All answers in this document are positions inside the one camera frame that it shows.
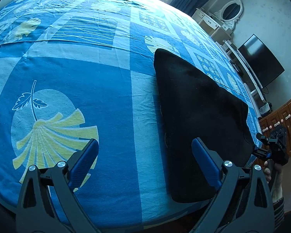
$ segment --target hand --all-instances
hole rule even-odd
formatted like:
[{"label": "hand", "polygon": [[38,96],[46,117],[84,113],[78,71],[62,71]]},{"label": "hand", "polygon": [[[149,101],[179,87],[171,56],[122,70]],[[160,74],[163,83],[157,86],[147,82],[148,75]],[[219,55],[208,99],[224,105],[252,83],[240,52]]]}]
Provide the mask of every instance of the hand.
[{"label": "hand", "polygon": [[[272,177],[271,177],[271,171],[267,168],[267,161],[264,162],[264,175],[265,178],[267,180],[267,182],[270,182]],[[276,183],[274,183],[274,190],[273,190],[273,194],[272,194],[272,200],[273,203],[277,202],[279,199],[282,198],[282,179],[283,179],[283,167],[280,164],[275,163],[274,164],[274,169],[277,170],[278,172],[278,176],[277,176],[277,181]]]}]

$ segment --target yellow fan pattern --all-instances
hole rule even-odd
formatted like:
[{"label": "yellow fan pattern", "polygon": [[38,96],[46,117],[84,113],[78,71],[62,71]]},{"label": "yellow fan pattern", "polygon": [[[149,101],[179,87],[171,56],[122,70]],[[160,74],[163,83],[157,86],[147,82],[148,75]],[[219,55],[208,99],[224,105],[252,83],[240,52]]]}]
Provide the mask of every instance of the yellow fan pattern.
[{"label": "yellow fan pattern", "polygon": [[[32,130],[16,143],[16,148],[23,151],[13,159],[14,169],[25,166],[19,182],[23,182],[29,166],[36,164],[39,169],[53,167],[58,161],[67,161],[74,152],[82,150],[91,138],[99,141],[97,126],[75,128],[83,123],[85,119],[79,109],[65,119],[58,112],[49,120],[37,120]],[[90,174],[87,174],[81,186],[89,177]]]}]

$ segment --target black television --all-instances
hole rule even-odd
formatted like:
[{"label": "black television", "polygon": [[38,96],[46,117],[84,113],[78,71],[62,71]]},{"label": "black television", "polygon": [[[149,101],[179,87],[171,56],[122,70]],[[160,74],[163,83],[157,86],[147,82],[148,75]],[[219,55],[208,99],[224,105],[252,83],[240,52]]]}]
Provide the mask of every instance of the black television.
[{"label": "black television", "polygon": [[276,79],[284,68],[272,52],[262,43],[256,35],[252,35],[238,51],[249,64],[262,88]]}]

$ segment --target oval mirror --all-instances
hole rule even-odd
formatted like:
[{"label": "oval mirror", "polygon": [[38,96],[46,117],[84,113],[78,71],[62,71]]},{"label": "oval mirror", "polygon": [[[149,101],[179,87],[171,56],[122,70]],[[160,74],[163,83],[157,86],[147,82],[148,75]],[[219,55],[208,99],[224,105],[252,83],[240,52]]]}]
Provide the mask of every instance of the oval mirror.
[{"label": "oval mirror", "polygon": [[224,20],[230,20],[239,13],[241,10],[241,6],[238,5],[237,3],[232,3],[226,7],[226,9],[223,11],[222,18]]}]

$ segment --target bedsheet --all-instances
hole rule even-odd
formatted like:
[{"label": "bedsheet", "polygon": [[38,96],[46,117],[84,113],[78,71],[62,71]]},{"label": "bedsheet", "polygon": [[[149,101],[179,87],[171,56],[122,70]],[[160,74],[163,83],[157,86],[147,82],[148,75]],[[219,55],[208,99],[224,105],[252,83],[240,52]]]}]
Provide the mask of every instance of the bedsheet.
[{"label": "bedsheet", "polygon": [[0,198],[16,206],[30,165],[67,160],[93,137],[99,155],[74,191],[99,228],[141,230],[206,205],[176,203],[166,187],[157,48],[246,102],[260,145],[239,76],[186,14],[158,0],[14,0],[0,11]]}]

